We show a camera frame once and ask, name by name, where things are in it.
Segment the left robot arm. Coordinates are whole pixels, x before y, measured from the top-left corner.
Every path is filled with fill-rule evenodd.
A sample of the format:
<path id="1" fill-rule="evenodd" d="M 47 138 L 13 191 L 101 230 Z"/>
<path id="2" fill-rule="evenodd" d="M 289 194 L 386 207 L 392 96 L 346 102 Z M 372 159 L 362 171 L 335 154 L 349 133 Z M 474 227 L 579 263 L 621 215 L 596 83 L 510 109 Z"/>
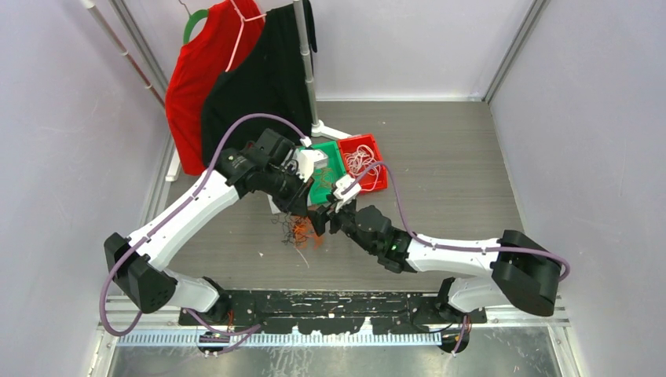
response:
<path id="1" fill-rule="evenodd" d="M 113 281 L 141 313 L 167 305 L 193 309 L 210 324 L 229 314 L 221 288 L 169 268 L 182 246 L 223 210 L 246 194 L 264 192 L 287 214 L 303 216 L 315 170 L 327 156 L 314 148 L 296 148 L 273 130 L 237 150 L 216 152 L 211 169 L 157 218 L 128 237 L 111 234 L 104 242 Z"/>

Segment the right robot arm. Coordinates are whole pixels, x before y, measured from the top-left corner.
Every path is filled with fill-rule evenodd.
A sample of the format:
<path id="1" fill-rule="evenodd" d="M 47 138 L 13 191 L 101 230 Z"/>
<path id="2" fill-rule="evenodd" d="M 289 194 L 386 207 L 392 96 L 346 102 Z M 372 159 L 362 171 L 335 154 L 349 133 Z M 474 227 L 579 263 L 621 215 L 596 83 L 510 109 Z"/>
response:
<path id="1" fill-rule="evenodd" d="M 447 273 L 435 304 L 449 323 L 501 305 L 550 317 L 567 271 L 562 258 L 517 230 L 487 240 L 438 239 L 399 229 L 378 208 L 357 209 L 353 203 L 340 210 L 320 206 L 307 217 L 318 236 L 342 232 L 392 273 Z"/>

